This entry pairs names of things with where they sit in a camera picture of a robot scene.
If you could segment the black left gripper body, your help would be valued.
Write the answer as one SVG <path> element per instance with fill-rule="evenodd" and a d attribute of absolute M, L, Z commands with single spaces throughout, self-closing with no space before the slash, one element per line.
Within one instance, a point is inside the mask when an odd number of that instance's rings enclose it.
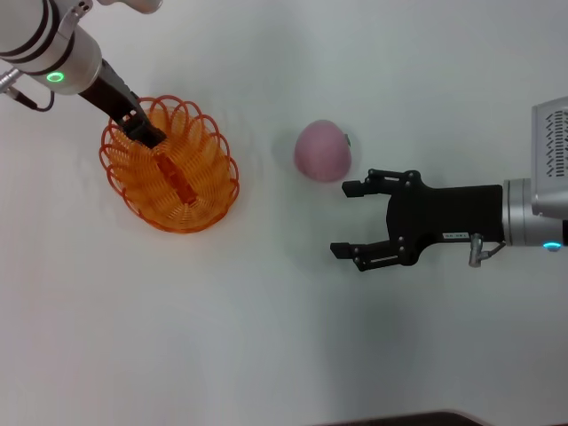
<path fill-rule="evenodd" d="M 114 121 L 142 113 L 138 97 L 105 59 L 92 85 L 79 95 Z"/>

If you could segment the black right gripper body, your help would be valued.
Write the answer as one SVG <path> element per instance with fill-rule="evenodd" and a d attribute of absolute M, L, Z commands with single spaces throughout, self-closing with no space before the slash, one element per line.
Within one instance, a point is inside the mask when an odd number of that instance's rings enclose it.
<path fill-rule="evenodd" d="M 417 263 L 439 243 L 468 242 L 470 263 L 478 266 L 504 248 L 501 185 L 432 188 L 421 182 L 390 195 L 389 242 L 405 250 L 402 265 Z"/>

